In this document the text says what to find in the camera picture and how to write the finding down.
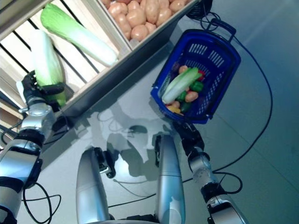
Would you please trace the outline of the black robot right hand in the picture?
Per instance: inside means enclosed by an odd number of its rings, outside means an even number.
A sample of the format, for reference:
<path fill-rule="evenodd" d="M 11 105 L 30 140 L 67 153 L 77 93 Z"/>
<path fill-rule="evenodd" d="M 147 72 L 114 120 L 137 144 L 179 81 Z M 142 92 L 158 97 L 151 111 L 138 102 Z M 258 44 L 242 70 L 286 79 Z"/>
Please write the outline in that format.
<path fill-rule="evenodd" d="M 179 134 L 187 157 L 204 151 L 204 141 L 194 124 L 174 121 L 173 127 Z"/>

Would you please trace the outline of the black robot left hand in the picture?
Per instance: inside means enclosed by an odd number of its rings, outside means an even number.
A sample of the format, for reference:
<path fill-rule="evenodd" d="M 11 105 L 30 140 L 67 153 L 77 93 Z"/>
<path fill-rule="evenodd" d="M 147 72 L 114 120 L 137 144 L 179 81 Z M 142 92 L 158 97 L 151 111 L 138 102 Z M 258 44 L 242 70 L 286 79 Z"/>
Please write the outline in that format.
<path fill-rule="evenodd" d="M 64 92 L 65 84 L 41 85 L 38 83 L 35 71 L 29 72 L 20 82 L 16 83 L 19 94 L 23 96 L 25 103 L 33 98 L 41 98 L 46 103 L 58 103 L 57 95 Z"/>

